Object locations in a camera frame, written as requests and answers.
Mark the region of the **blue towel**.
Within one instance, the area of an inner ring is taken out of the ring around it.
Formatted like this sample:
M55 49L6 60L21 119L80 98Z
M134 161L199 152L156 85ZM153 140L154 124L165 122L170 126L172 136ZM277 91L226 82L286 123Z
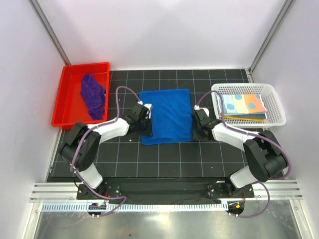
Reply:
M189 89L143 91L143 103L152 104L152 136L141 136L143 145L192 141L192 107Z

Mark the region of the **yellow tiger hello towel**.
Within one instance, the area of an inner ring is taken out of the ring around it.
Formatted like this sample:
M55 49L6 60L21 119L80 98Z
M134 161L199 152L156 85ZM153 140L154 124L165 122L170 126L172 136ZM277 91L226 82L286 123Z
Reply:
M233 119L233 120L249 120L249 121L257 121L257 122L264 122L267 119L267 115L265 113L261 114L239 114L239 115L224 115L226 119Z

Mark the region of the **pastel striped towel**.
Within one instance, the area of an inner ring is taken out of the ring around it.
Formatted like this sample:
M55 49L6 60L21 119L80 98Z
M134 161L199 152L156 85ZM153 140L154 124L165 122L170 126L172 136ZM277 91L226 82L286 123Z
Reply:
M266 113L267 109L262 101L260 94L232 94L216 95L218 110L224 110L224 115L239 114L261 114Z

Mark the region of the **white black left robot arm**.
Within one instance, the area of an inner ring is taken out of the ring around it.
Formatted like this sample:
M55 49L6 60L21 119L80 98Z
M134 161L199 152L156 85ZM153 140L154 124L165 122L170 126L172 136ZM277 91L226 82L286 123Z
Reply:
M138 102L123 116L101 124L76 123L67 133L59 149L60 157L70 165L70 171L79 175L94 199L104 197L103 178L94 165L99 145L127 134L152 136L152 104Z

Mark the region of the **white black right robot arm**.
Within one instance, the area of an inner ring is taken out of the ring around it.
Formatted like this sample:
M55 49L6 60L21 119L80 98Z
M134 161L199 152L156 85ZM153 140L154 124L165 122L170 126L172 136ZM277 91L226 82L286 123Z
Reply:
M237 197L243 188L255 182L267 182L284 169L290 169L290 159L269 130L252 132L231 127L220 119L209 117L207 108L195 106L191 115L196 140L215 140L245 153L248 165L225 180L224 190Z

